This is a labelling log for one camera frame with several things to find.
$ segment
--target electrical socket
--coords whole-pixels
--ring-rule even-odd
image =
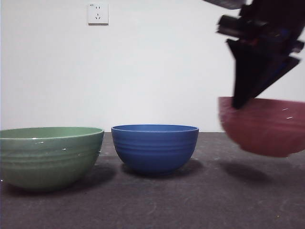
[[[87,8],[89,25],[108,25],[109,24],[109,4],[91,3]]]

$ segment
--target bowl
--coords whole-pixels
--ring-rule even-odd
[[[218,102],[221,125],[241,149],[274,157],[305,149],[305,103],[254,98],[236,110],[231,97]]]
[[[66,187],[93,167],[103,134],[89,127],[1,130],[1,179],[29,191]]]
[[[185,125],[120,125],[112,127],[115,150],[134,171],[167,175],[183,166],[196,147],[199,129]]]

